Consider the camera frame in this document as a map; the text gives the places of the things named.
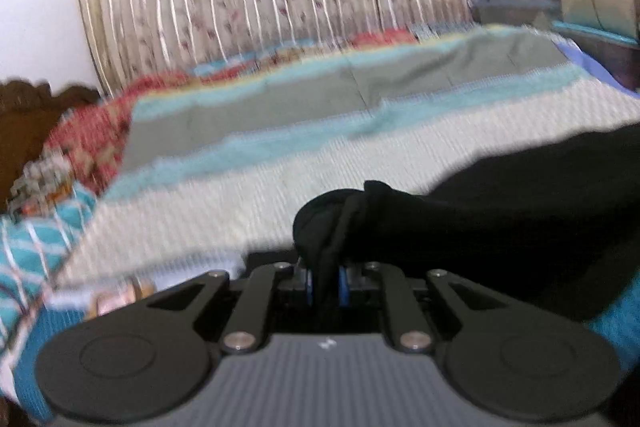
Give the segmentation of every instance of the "screw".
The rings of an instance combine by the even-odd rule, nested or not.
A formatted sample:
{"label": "screw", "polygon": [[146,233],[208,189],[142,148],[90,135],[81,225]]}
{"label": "screw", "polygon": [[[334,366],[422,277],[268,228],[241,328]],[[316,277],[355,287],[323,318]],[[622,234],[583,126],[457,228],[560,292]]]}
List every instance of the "screw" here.
{"label": "screw", "polygon": [[234,331],[226,335],[223,342],[225,346],[230,349],[242,351],[243,349],[249,349],[255,344],[255,337],[246,331]]}
{"label": "screw", "polygon": [[407,331],[400,336],[400,344],[412,351],[426,349],[431,346],[431,335],[423,331]]}

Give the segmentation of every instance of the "black garment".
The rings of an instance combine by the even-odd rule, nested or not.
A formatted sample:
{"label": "black garment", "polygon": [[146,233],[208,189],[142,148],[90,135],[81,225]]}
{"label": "black garment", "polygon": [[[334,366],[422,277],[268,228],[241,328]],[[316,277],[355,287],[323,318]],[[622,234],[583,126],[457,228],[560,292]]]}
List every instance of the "black garment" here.
{"label": "black garment", "polygon": [[329,306],[341,261],[444,268],[572,319],[596,315],[640,262],[640,125],[484,158],[429,194],[381,182],[307,203],[293,225]]}

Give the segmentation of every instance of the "gray gripper base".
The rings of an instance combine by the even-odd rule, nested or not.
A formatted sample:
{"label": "gray gripper base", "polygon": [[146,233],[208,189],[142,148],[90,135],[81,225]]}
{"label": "gray gripper base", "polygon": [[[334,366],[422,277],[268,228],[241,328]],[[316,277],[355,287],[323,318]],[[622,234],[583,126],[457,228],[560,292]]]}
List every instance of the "gray gripper base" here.
{"label": "gray gripper base", "polygon": [[[51,427],[89,424],[58,418]],[[381,335],[273,335],[227,357],[197,396],[129,427],[520,427],[458,396],[430,357]],[[554,427],[610,427],[599,415]]]}

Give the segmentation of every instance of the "gray stripe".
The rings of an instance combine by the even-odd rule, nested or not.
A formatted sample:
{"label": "gray stripe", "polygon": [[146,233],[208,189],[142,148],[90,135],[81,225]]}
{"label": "gray stripe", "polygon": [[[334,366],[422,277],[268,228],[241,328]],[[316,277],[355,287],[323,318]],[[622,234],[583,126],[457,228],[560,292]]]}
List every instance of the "gray stripe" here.
{"label": "gray stripe", "polygon": [[162,156],[188,155],[230,134],[369,110],[383,99],[449,90],[566,61],[551,41],[529,33],[481,34],[446,52],[416,48],[414,54],[385,64],[350,66],[302,82],[267,85],[227,105],[194,106],[134,122],[120,171],[134,171]]}

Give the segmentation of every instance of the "wall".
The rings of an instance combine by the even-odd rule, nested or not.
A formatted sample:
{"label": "wall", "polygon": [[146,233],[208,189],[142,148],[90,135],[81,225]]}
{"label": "wall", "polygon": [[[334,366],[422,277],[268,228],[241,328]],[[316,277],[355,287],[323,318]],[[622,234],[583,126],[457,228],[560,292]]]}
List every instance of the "wall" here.
{"label": "wall", "polygon": [[0,0],[0,80],[98,87],[78,0]]}

